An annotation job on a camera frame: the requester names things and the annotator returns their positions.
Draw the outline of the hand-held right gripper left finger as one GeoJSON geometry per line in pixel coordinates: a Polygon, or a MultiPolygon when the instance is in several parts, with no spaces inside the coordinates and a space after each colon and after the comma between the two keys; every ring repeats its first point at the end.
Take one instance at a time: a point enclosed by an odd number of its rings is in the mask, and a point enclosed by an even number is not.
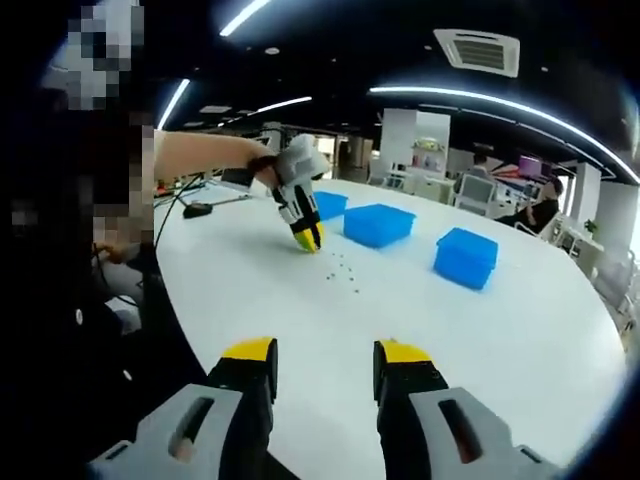
{"type": "Polygon", "coordinates": [[[278,343],[224,351],[204,384],[188,384],[89,464],[94,479],[261,479],[273,429],[278,343]]]}

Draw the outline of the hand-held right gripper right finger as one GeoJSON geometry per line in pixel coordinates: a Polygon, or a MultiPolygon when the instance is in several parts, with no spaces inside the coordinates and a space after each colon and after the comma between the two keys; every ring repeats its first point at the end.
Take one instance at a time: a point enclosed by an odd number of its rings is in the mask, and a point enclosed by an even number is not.
{"type": "Polygon", "coordinates": [[[416,346],[373,347],[377,431],[388,479],[558,479],[560,468],[513,443],[507,423],[451,387],[416,346]]]}

